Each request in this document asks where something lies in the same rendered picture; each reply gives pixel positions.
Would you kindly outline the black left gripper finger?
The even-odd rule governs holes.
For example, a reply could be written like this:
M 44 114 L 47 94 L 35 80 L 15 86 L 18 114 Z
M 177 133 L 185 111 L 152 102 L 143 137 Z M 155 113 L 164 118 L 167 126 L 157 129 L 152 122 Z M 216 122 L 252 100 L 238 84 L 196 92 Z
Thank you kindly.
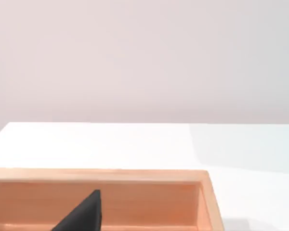
M 51 231 L 101 231 L 101 191 L 94 190 Z

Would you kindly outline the shallow salmon-coloured box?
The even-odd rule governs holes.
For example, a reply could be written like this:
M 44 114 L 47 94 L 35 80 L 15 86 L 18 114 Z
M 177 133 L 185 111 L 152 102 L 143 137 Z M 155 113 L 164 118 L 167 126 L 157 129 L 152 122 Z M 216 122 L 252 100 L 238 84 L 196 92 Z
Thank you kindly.
M 51 231 L 94 190 L 101 231 L 224 231 L 205 170 L 0 168 L 0 231 Z

